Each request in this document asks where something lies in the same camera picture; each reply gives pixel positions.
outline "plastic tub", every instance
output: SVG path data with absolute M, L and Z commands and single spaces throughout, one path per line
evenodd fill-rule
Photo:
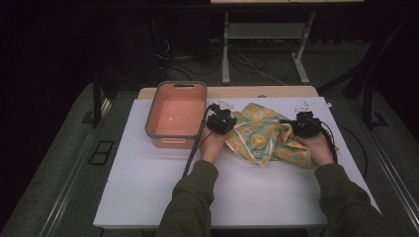
M 190 149 L 207 105 L 203 82 L 163 82 L 157 87 L 145 132 L 159 148 Z

